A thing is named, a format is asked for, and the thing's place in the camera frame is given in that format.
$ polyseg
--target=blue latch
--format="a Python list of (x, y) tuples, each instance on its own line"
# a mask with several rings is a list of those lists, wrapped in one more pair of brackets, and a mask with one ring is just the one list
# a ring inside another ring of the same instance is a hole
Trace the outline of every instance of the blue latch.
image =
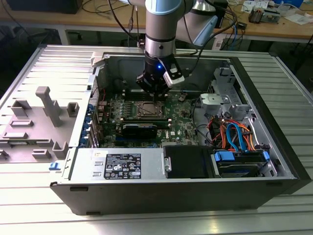
[(235, 157), (232, 152), (229, 151), (219, 151), (214, 154), (215, 161), (234, 161)]
[(85, 122), (89, 123), (91, 121), (91, 117), (85, 117)]
[(94, 111), (94, 106), (92, 104), (88, 104), (87, 108), (89, 112)]
[(80, 143), (80, 144), (87, 144), (87, 139), (85, 139), (85, 138), (80, 138), (80, 139), (79, 139), (79, 143)]
[(89, 128), (89, 125), (87, 123), (83, 123), (83, 129), (88, 129)]
[(49, 170), (61, 170), (60, 164), (58, 164), (58, 163), (50, 163)]
[(81, 137), (84, 137), (87, 135), (87, 131), (82, 131)]
[(264, 158), (265, 158), (266, 161), (269, 161), (269, 154), (268, 154), (267, 151), (264, 151), (264, 152), (263, 152), (263, 156), (264, 156)]

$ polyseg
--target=motherboard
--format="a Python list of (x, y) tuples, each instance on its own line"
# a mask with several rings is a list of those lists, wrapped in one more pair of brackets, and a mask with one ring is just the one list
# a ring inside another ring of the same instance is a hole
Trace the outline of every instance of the motherboard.
[(153, 102), (136, 95), (112, 94), (99, 103), (102, 148), (159, 148), (198, 145), (187, 94), (169, 93)]

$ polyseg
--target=slotted metal surface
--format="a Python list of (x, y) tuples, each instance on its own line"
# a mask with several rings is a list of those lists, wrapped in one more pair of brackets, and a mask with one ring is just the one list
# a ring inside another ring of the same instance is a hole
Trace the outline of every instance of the slotted metal surface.
[[(30, 70), (25, 73), (28, 76), (23, 78), (25, 83), (17, 86), (21, 90), (20, 94), (34, 93), (36, 85), (51, 82), (55, 89), (51, 89), (54, 92), (52, 97), (60, 101), (79, 99), (79, 92), (90, 73), (89, 59), (94, 51), (118, 52), (119, 49), (79, 46), (48, 46), (42, 49), (34, 58), (35, 66), (29, 65)], [(312, 178), (312, 100), (279, 59), (267, 53), (255, 52), (206, 51), (204, 54), (236, 56), (240, 59)], [(5, 105), (2, 106), (2, 114), (3, 109), (6, 112), (9, 110)], [(89, 235), (313, 234), (313, 183), (293, 195), (273, 198), (253, 211), (77, 216), (49, 189), (49, 183), (57, 174), (50, 174), (48, 166), (49, 164), (39, 163), (0, 164), (1, 234), (17, 234), (29, 230), (32, 234), (70, 231)]]

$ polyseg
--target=wooden desk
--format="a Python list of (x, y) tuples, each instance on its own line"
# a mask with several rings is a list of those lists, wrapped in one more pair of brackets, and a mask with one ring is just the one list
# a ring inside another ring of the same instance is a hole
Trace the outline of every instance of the wooden desk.
[[(104, 0), (96, 0), (95, 4), (105, 4)], [(122, 6), (123, 3), (117, 2), (113, 5), (114, 8)], [(62, 44), (68, 45), (68, 38), (66, 30), (90, 30), (90, 31), (110, 31), (122, 32), (121, 28), (115, 22), (111, 14), (100, 16), (94, 13), (86, 12), (82, 9), (75, 15), (67, 15), (61, 13), (44, 13), (44, 12), (24, 12), (24, 11), (11, 11), (9, 6), (6, 5), (10, 14), (24, 27), (40, 27), (40, 28), (53, 28), (59, 31)], [(92, 2), (88, 3), (85, 8), (89, 11), (94, 11)], [(241, 6), (233, 6), (239, 21), (247, 24), (246, 33), (244, 38), (249, 40), (261, 41), (280, 41), (280, 42), (298, 42), (305, 43), (313, 33), (313, 23), (298, 25), (290, 22), (285, 18), (281, 18), (278, 24), (274, 23), (260, 23), (253, 24), (248, 22), (248, 13), (241, 14)], [(303, 4), (301, 9), (312, 10), (313, 6)], [(101, 10), (109, 10), (108, 6), (104, 6)], [(131, 15), (132, 7), (125, 6), (117, 9), (116, 15), (121, 23), (127, 27)], [(146, 14), (145, 9), (138, 8), (139, 28), (140, 32), (145, 32)], [(8, 26), (17, 26), (15, 22), (4, 11), (0, 5), (0, 24)], [(134, 14), (134, 28), (136, 27), (136, 18)], [(215, 41), (215, 47), (219, 42), (232, 32), (232, 29), (227, 30), (225, 33), (219, 35)]]

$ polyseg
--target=warning label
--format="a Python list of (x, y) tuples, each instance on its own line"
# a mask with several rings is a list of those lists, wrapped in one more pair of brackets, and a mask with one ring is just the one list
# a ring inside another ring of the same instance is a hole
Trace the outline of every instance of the warning label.
[(141, 154), (107, 154), (104, 178), (141, 179)]

